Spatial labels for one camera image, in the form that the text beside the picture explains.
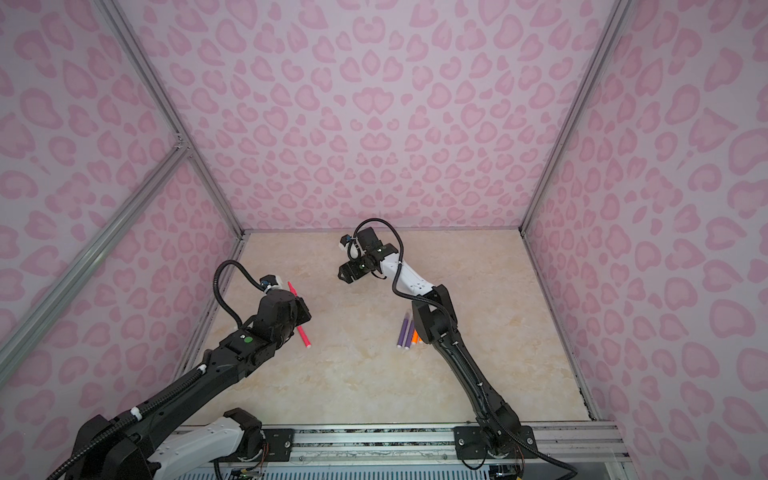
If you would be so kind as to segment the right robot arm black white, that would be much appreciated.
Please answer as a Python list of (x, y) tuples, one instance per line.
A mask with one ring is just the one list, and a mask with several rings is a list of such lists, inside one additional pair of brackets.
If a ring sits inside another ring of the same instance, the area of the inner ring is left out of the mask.
[(467, 396), (488, 455), (504, 458), (520, 452), (519, 416), (489, 383), (469, 352), (447, 287), (427, 281), (406, 262), (404, 243), (395, 230), (391, 232), (396, 243), (383, 243), (371, 226), (376, 222), (389, 225), (369, 219), (353, 234), (341, 237), (340, 247), (347, 261), (339, 267), (338, 278), (347, 284), (367, 275), (389, 280), (392, 293), (411, 302), (414, 328), (420, 338), (443, 358)]

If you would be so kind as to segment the pink marker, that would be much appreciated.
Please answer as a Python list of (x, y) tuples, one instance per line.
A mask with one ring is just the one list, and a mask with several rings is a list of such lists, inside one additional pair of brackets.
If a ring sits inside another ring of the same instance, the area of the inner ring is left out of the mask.
[(298, 332), (304, 346), (309, 349), (312, 347), (312, 343), (310, 341), (310, 338), (306, 334), (303, 325), (308, 321), (308, 313), (306, 310), (306, 305), (303, 303), (303, 300), (299, 297), (296, 289), (292, 285), (291, 282), (288, 282), (288, 288), (291, 294), (294, 295), (296, 306), (297, 306), (297, 320), (296, 320), (296, 331)]

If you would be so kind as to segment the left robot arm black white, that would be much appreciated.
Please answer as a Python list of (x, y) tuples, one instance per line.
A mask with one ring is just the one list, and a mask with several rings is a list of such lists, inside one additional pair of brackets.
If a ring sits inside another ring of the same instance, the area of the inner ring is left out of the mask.
[(97, 415), (78, 431), (71, 456), (51, 479), (158, 479), (152, 455), (179, 426), (217, 395), (250, 376), (311, 319), (301, 297), (272, 289), (242, 327), (204, 353), (200, 364), (111, 420)]

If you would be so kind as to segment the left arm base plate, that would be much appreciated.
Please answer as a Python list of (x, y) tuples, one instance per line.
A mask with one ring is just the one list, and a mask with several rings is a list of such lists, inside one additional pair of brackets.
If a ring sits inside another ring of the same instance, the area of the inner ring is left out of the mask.
[(218, 457), (223, 462), (288, 462), (296, 430), (267, 428), (246, 431), (232, 453)]

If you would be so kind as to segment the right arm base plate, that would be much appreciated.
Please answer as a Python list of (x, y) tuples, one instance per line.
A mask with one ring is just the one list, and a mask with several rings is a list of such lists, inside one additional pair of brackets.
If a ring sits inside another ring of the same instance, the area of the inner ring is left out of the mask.
[(491, 435), (477, 425), (460, 425), (451, 429), (456, 457), (460, 460), (512, 460), (522, 455), (526, 460), (535, 459), (537, 449), (533, 429), (523, 425), (513, 436), (501, 431), (501, 436)]

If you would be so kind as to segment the purple marker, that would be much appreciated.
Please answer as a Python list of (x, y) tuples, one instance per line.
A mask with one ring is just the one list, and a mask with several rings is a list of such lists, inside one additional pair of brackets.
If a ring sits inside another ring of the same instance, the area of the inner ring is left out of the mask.
[(415, 323), (414, 323), (414, 321), (413, 321), (413, 320), (411, 320), (411, 321), (409, 322), (409, 325), (408, 325), (408, 330), (407, 330), (407, 332), (406, 332), (406, 336), (405, 336), (405, 339), (404, 339), (404, 348), (405, 348), (406, 350), (408, 350), (408, 349), (410, 349), (410, 348), (411, 348), (411, 345), (412, 345), (412, 343), (413, 343), (413, 336), (414, 336), (414, 333), (415, 333)]
[(407, 334), (409, 332), (409, 325), (410, 325), (410, 314), (406, 313), (404, 315), (403, 320), (402, 320), (401, 328), (400, 328), (399, 335), (398, 335), (398, 340), (397, 340), (397, 347), (398, 348), (403, 348), (404, 347), (406, 336), (407, 336)]

